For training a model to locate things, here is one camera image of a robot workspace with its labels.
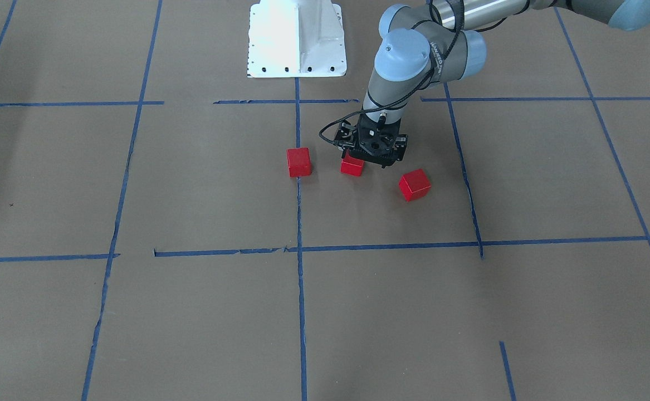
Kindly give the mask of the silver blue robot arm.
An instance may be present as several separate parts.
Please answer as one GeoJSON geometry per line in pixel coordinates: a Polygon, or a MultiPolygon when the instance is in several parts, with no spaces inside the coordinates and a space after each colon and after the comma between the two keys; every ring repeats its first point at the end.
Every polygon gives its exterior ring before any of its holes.
{"type": "Polygon", "coordinates": [[[417,91],[462,80],[487,61],[485,31],[531,10],[562,8],[635,31],[650,25],[650,1],[429,1],[387,8],[378,23],[382,42],[360,111],[333,122],[330,144],[364,162],[391,167],[403,160],[409,137],[401,124],[417,91]]]}

